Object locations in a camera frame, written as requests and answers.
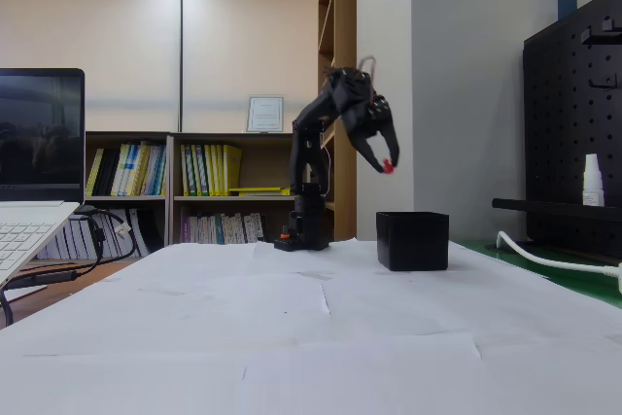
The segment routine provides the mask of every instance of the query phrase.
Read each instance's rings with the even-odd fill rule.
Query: black box
[[[436,213],[376,213],[378,260],[392,271],[444,271],[449,216]]]

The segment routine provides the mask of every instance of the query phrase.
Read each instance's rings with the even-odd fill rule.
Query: red object
[[[385,164],[385,168],[384,168],[385,174],[387,174],[387,175],[393,174],[393,171],[394,171],[395,169],[394,169],[394,167],[391,165],[391,163],[389,162],[389,160],[388,160],[388,159],[384,159],[384,160],[383,160],[383,162],[384,162],[384,164]]]

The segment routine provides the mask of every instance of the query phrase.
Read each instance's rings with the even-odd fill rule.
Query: black robotic arm
[[[320,135],[339,117],[352,146],[380,173],[392,173],[399,158],[399,145],[391,109],[386,99],[376,94],[372,76],[359,69],[330,71],[328,84],[294,121],[294,141],[290,159],[292,190],[296,195],[289,225],[284,227],[275,248],[284,251],[323,250],[328,240],[321,233],[321,217],[326,211],[328,168],[320,146]],[[377,132],[385,138],[391,156],[380,165],[367,139]],[[304,182],[309,165],[315,182]]]

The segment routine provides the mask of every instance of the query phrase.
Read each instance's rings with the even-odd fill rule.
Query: white laptop
[[[0,287],[84,202],[85,74],[0,69]]]

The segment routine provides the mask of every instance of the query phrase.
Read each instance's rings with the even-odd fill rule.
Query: wooden bookshelf
[[[86,133],[86,179],[90,174],[90,169],[95,159],[98,149],[119,149],[123,143],[140,143],[141,141],[152,141],[166,145],[168,143],[167,132],[140,132],[140,131],[88,131]],[[169,179],[167,173],[164,174],[165,180]],[[164,240],[164,245],[168,245],[169,230],[169,203],[168,196],[85,196],[85,201],[98,208],[140,208],[149,209],[154,213],[157,230]]]
[[[170,152],[170,191],[167,199],[169,212],[169,244],[180,242],[182,212],[189,215],[240,213],[242,216],[261,213],[266,216],[267,234],[276,238],[288,223],[294,208],[293,196],[184,196],[181,145],[231,145],[242,150],[240,187],[289,187],[289,164],[292,135],[287,133],[171,133],[168,136]]]
[[[318,1],[318,87],[327,83],[330,67],[357,66],[357,0]],[[330,154],[327,222],[335,241],[357,235],[357,152],[343,122],[325,131],[322,147]]]

